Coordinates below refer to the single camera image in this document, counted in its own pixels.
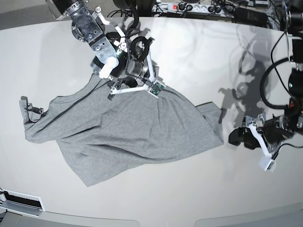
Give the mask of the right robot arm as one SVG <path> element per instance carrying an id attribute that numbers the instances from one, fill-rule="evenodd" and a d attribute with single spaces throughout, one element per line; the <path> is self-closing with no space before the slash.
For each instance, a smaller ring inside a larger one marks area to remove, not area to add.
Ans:
<path id="1" fill-rule="evenodd" d="M 56 20 L 69 17 L 73 36 L 87 43 L 95 54 L 93 64 L 97 74 L 113 76 L 119 83 L 138 80 L 152 87 L 155 74 L 150 57 L 152 38 L 141 36 L 139 7 L 135 0 L 116 0 L 120 10 L 130 10 L 132 24 L 121 28 L 102 14 L 102 8 L 87 7 L 85 0 L 47 0 L 46 4 Z"/>

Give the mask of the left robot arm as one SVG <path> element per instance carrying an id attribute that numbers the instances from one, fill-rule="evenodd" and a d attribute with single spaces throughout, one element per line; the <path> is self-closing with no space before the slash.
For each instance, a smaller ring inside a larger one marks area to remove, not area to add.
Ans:
<path id="1" fill-rule="evenodd" d="M 293 54 L 272 61 L 261 77 L 259 90 L 260 98 L 267 107 L 283 110 L 284 114 L 273 116 L 269 120 L 265 119 L 263 113 L 256 118 L 245 116 L 242 125 L 228 137 L 228 142 L 234 146 L 243 143 L 248 149 L 262 148 L 270 155 L 278 153 L 285 140 L 291 139 L 296 133 L 303 133 L 303 2 L 283 1 L 282 16 L 282 36 L 293 37 L 292 41 L 287 42 L 287 45 L 293 46 Z M 290 99 L 285 105 L 275 105 L 266 98 L 266 82 L 271 71 L 286 62 L 293 65 L 288 85 L 284 86 Z"/>

